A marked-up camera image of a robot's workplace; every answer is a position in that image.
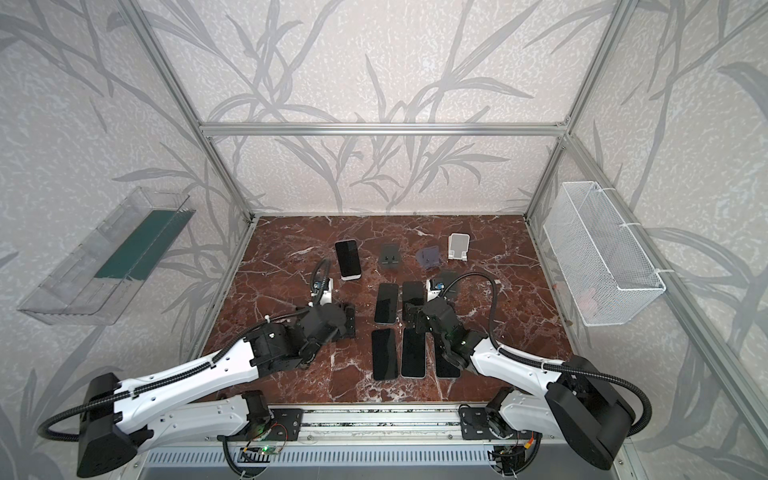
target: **smartphone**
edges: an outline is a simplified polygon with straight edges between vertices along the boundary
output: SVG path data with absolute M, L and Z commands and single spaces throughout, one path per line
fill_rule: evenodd
M 410 306 L 424 306 L 424 283 L 403 282 L 402 284 L 402 322 L 413 326 L 416 314 Z
M 435 376 L 439 379 L 457 379 L 462 375 L 459 367 L 442 358 L 442 345 L 435 342 Z
M 357 255 L 355 240 L 336 242 L 336 256 L 339 258 L 341 280 L 357 280 L 362 276 L 360 257 Z
M 373 314 L 374 323 L 393 325 L 397 320 L 397 294 L 400 287 L 397 283 L 380 283 L 379 295 L 376 297 L 376 311 Z
M 371 354 L 373 355 L 374 380 L 394 380 L 397 378 L 395 330 L 373 330 L 371 332 Z
M 423 379 L 426 375 L 426 333 L 408 328 L 402 331 L 402 361 L 400 372 L 409 379 Z

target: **white wall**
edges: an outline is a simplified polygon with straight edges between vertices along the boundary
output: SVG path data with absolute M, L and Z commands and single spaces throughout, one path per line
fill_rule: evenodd
M 228 122 L 563 121 L 614 3 L 141 0 L 200 118 Z M 409 141 L 219 148 L 257 211 L 521 213 L 554 143 Z
M 113 2 L 0 2 L 0 476 L 74 478 L 40 421 L 82 386 L 185 359 L 245 223 Z M 16 310 L 136 186 L 197 210 L 113 326 Z
M 766 381 L 768 3 L 640 2 L 576 135 L 757 384 Z M 578 348 L 654 405 L 633 437 L 651 479 L 768 478 L 768 460 L 664 298 L 624 326 L 585 328 L 532 218 Z

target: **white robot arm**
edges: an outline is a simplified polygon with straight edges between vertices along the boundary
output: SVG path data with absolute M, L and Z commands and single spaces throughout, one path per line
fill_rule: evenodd
M 456 281 L 469 275 L 490 280 L 483 273 L 468 273 Z M 327 286 L 327 280 L 313 282 L 315 306 L 273 319 L 296 317 L 295 323 L 262 323 L 218 352 L 149 376 L 122 382 L 112 373 L 97 377 L 88 387 L 84 405 L 46 420 L 38 433 L 47 439 L 79 442 L 80 477 L 109 472 L 139 452 L 170 443 L 201 436 L 253 439 L 262 435 L 274 420 L 260 392 L 190 402 L 228 386 L 308 366 L 325 343 L 344 334 L 346 314 L 341 306 L 330 303 Z M 565 438 L 582 458 L 609 469 L 624 439 L 650 420 L 650 403 L 642 391 L 599 373 L 586 359 L 545 359 L 499 344 L 492 335 L 466 330 L 442 296 L 420 310 L 416 328 L 432 333 L 447 361 L 514 386 L 501 389 L 485 407 L 488 423 L 499 438 L 509 438 L 515 431 L 537 432 L 539 439 L 542 435 Z M 633 424 L 632 408 L 609 382 L 640 396 L 644 406 L 640 420 Z M 77 414 L 81 414 L 79 435 L 51 430 L 55 423 Z

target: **wire basket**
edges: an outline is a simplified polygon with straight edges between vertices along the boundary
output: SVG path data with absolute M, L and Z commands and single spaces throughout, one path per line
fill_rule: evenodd
M 666 289 L 596 182 L 564 182 L 544 232 L 587 326 L 622 325 Z

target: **red marble surface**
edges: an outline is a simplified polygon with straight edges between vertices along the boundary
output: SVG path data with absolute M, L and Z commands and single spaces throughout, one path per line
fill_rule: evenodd
M 468 262 L 447 260 L 448 236 L 468 233 Z M 355 239 L 362 278 L 343 282 L 333 244 Z M 399 243 L 397 270 L 380 269 L 383 243 Z M 442 265 L 423 270 L 415 259 L 423 247 L 437 245 Z M 372 379 L 371 332 L 379 284 L 426 280 L 440 268 L 464 273 L 486 270 L 502 282 L 496 339 L 535 355 L 568 359 L 571 347 L 551 292 L 520 216 L 499 217 L 261 217 L 221 310 L 205 353 L 223 346 L 264 315 L 290 312 L 309 301 L 309 278 L 318 260 L 333 260 L 333 299 L 356 306 L 355 339 L 325 345 L 306 370 L 279 372 L 230 387 L 219 395 L 260 389 L 269 403 L 316 402 L 485 402 L 505 382 L 470 372 L 458 379 L 435 377 L 432 336 L 427 335 L 424 379 L 377 382 Z M 486 331 L 490 286 L 480 277 L 463 280 L 456 311 L 471 329 Z M 402 340 L 401 306 L 396 331 L 398 364 Z

